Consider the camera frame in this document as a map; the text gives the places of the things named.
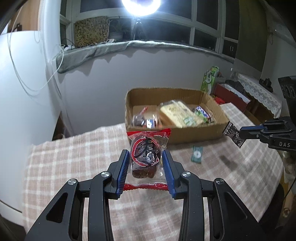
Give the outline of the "dark brown candy packet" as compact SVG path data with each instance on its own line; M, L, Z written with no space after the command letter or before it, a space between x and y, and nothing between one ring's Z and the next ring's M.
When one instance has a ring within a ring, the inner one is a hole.
M223 134L229 137L238 148L241 148L245 142L245 140L239 136L239 130L230 121L224 128Z

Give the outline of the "red date cake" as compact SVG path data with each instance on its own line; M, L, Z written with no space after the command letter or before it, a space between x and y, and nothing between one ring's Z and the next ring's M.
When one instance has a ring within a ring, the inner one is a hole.
M129 131L129 168L124 190L168 190L162 153L167 148L171 129Z
M132 125L139 126L139 127L146 127L147 126L147 117L145 113L147 112L148 107L145 106L139 113L135 114L132 118Z

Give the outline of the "teal mint candy packet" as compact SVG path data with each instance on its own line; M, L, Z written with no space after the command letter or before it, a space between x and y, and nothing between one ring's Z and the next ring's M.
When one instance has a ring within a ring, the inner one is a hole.
M198 164L201 164L201 162L202 162L202 154L203 154L203 147L194 146L192 156L191 156L191 161L195 162L195 163L198 163Z

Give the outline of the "Chinese Snickers bar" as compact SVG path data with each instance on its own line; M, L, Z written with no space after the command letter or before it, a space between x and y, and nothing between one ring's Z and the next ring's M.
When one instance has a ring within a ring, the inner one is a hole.
M214 117L212 117L209 113L207 113L201 106L195 107L194 113L197 116L199 116L206 124L215 122Z

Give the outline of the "large cracker pack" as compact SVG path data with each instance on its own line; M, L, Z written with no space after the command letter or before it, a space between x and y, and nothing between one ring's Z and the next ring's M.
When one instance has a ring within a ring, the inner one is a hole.
M199 116L180 100L161 103L157 108L157 113L163 126L189 128L205 124Z

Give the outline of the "brown Snickers bar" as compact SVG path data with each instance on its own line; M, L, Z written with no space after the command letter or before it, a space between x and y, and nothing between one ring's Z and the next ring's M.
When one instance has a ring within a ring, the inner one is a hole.
M145 120L145 126L148 129L155 129L158 126L157 118L148 118Z

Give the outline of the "pink plaid tablecloth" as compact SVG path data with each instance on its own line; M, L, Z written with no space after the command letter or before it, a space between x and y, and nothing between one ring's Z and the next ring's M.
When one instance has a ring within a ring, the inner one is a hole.
M164 188L161 153L201 179L224 179L256 219L267 210L282 175L279 153L259 140L242 141L238 130L251 121L234 105L222 105L227 134L210 141L171 145L175 130L129 132L124 124L32 146L23 179L23 225L29 230L71 178L93 178L130 151L128 190L109 202L115 240L177 240L183 202Z

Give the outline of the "red box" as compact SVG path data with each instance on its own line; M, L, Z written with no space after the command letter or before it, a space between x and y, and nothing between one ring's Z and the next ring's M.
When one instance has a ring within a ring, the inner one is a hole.
M241 112L245 112L247 105L251 102L249 98L228 84L217 84L214 95L226 103L234 104Z

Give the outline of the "white lace cloth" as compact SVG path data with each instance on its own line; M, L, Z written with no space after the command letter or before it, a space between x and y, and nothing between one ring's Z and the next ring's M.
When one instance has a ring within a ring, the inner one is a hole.
M245 91L263 104L274 116L279 118L282 109L282 101L273 93L266 90L259 84L259 81L253 77L233 73L233 79L240 82Z

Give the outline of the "cardboard box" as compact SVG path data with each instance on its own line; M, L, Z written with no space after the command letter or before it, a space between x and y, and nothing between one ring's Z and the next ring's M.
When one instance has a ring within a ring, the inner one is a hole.
M128 132L169 128L170 144L222 137L229 119L207 93L186 88L134 88L125 97Z

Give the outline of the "green gift bag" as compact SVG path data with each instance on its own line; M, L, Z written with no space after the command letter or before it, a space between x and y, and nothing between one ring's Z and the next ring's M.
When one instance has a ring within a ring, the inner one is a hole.
M206 92L207 94L211 93L215 78L218 76L220 68L218 66L212 66L204 74L201 91Z

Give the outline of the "white cabinet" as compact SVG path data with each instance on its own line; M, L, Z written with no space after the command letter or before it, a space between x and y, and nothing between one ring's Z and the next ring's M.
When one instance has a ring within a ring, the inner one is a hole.
M39 31L1 35L1 201L20 211L31 145L49 141L60 113Z

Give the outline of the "white power strip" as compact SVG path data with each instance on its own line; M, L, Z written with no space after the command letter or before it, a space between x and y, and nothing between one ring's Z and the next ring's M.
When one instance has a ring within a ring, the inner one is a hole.
M101 42L101 44L111 44L111 43L115 43L115 42L116 42L115 39L107 39L106 41Z

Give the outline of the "leopard print cushion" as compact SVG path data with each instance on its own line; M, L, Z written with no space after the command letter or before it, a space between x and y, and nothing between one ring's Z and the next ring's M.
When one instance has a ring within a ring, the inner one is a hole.
M77 47L105 42L108 36L109 18L107 16L87 18L74 24L74 40Z

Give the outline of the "black tripod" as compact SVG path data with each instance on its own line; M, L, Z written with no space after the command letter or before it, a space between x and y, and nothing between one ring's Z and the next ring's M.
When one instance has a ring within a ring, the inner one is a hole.
M140 17L135 19L135 25L132 29L131 40L145 39L145 32Z

